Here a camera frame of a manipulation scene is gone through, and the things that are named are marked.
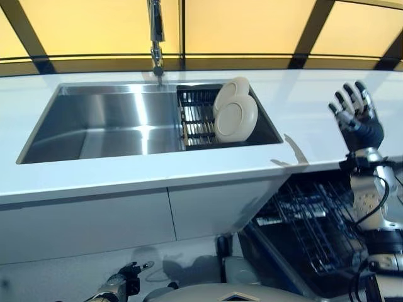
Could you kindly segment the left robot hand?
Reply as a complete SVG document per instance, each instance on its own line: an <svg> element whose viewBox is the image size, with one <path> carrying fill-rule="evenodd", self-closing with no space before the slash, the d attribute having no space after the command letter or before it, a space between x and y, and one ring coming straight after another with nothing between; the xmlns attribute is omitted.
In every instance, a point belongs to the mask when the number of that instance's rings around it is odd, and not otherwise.
<svg viewBox="0 0 403 302"><path fill-rule="evenodd" d="M151 267L153 267L155 264L154 261L150 260L147 261L144 264L138 264L137 262L131 262L129 264L127 264L126 266L122 267L118 273L121 274L127 284L131 284L131 285L136 285L137 287L139 287L140 284L140 279L139 279L139 274L141 272L144 272L148 269L150 269Z"/></svg>

